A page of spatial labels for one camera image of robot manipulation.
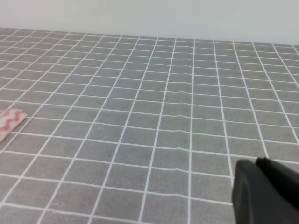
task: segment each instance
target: black plastic object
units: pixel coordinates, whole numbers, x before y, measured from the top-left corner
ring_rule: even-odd
[[[237,162],[232,201],[237,224],[299,224],[299,211],[249,160]]]
[[[299,174],[267,158],[258,158],[256,165],[266,175],[276,191],[299,210]]]

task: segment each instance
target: floor tile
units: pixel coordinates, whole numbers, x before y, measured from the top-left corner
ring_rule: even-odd
[[[148,169],[123,165],[113,165],[106,186],[144,190]]]
[[[142,196],[142,193],[104,189],[95,214],[137,220]]]
[[[0,220],[10,224],[32,224],[38,221],[41,213],[38,210],[3,206],[0,209]]]
[[[186,224],[187,199],[175,196],[147,195],[142,221]]]
[[[56,186],[55,182],[22,179],[7,198],[7,202],[44,208]]]
[[[61,184],[50,208],[90,214],[100,189],[77,184]]]
[[[109,164],[91,162],[91,161],[75,161],[65,180],[88,183],[95,185],[102,185],[105,175],[107,173]]]

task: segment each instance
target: white wall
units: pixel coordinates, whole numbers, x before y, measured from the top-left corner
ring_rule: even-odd
[[[0,0],[0,27],[299,44],[298,0]]]

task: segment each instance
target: grid pattern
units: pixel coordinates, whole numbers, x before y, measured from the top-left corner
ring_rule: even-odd
[[[233,223],[238,159],[299,171],[298,51],[0,29],[1,223]]]

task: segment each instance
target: red and white fabric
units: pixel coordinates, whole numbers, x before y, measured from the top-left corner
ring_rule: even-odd
[[[0,111],[0,142],[2,142],[25,118],[27,114],[17,108]]]

